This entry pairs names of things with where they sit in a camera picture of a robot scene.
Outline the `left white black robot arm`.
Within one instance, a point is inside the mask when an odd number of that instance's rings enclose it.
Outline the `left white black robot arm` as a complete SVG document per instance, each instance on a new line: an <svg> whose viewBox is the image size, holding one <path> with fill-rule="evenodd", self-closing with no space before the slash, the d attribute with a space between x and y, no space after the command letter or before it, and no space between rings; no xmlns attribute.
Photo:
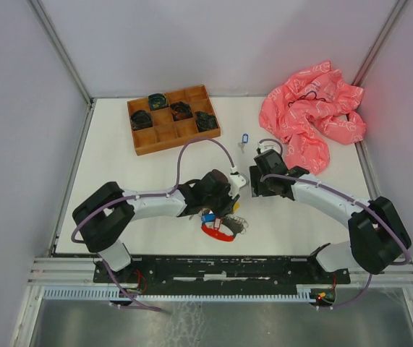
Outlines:
<svg viewBox="0 0 413 347"><path fill-rule="evenodd" d="M233 213L239 190L246 185L247 179L238 171L227 176L216 169L201 179L154 192L124 190L110 181L76 207L72 217L88 251L106 262L115 279L126 282L133 277L135 265L119 237L129 223L197 215L203 210L222 218Z"/></svg>

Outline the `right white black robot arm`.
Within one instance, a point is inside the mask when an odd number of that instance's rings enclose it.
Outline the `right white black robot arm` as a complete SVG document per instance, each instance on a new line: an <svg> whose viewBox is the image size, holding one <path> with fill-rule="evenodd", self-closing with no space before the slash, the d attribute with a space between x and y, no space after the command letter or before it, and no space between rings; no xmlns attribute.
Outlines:
<svg viewBox="0 0 413 347"><path fill-rule="evenodd" d="M365 200L318 180L308 170L288 168L280 153L259 150L250 167L252 195L280 196L309 205L333 218L349 232L349 240L317 248L307 263L307 276L322 283L333 272L359 266L378 275L390 265L410 261L412 241L389 199Z"/></svg>

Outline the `red carabiner keyring with keys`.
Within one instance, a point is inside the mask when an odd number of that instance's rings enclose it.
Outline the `red carabiner keyring with keys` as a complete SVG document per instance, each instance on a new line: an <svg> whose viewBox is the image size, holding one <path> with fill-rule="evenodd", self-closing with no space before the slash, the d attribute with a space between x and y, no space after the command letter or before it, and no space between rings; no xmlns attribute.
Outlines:
<svg viewBox="0 0 413 347"><path fill-rule="evenodd" d="M219 216L220 210L214 210L212 205L186 206L182 216L192 219L194 216L200 218L200 229L207 236L222 242L232 242L240 234L247 231L247 221L236 215L240 207L238 202L233 202L226 210L225 215Z"/></svg>

